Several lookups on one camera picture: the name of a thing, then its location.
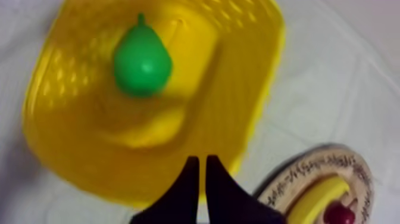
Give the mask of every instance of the red apple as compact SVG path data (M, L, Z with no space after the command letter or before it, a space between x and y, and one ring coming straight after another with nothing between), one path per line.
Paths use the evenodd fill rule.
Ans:
M324 222L326 224L354 224L355 214L342 203L335 201L326 208Z

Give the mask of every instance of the plastic fruit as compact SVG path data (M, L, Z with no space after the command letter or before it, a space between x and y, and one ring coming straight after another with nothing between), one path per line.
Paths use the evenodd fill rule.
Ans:
M155 31L139 14L115 50L114 75L118 87L134 97L150 97L164 89L172 71L172 59Z
M349 189L347 182L339 176L321 180L296 202L289 213L288 224L314 223L331 201L337 200Z
M326 209L324 222L326 224L353 224L355 223L355 214L342 203L336 201Z

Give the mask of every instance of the wooden plate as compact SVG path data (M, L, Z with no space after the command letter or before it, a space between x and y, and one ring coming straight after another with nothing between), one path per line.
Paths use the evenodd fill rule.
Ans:
M372 174L364 159L344 145L323 145L288 161L266 180L255 196L263 204L288 214L311 185L334 175L350 186L348 195L339 199L352 206L355 223L367 224L374 197ZM323 223L322 218L316 223Z

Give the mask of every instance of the white cloth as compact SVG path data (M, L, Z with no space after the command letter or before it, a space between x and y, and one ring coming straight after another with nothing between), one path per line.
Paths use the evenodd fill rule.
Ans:
M236 180L252 192L281 162L322 142L369 163L372 223L400 219L400 80L320 0L277 0L287 25L280 70ZM21 133L26 86L60 0L0 0L0 224L128 223L133 212L41 167ZM207 222L207 208L198 219Z

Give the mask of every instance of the pear stem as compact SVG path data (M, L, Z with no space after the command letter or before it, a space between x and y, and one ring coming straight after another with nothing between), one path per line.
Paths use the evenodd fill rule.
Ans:
M146 18L144 13L139 13L139 16L137 17L137 23L139 26L146 26Z

